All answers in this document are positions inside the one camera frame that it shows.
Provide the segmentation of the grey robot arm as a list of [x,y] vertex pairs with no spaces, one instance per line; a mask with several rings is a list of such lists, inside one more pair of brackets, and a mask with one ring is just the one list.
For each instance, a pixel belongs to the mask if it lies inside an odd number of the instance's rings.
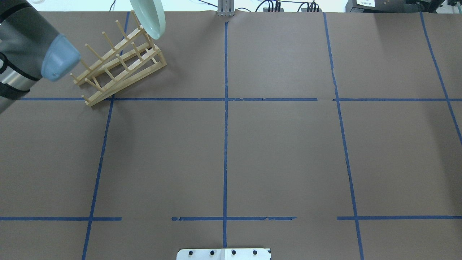
[[79,63],[81,54],[26,0],[2,0],[0,22],[3,112],[40,79],[61,79]]

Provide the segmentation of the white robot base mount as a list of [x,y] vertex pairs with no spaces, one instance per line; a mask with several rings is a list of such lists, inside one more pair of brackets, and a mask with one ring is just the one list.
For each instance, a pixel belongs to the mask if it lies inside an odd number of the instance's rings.
[[266,248],[196,248],[179,250],[177,260],[271,260]]

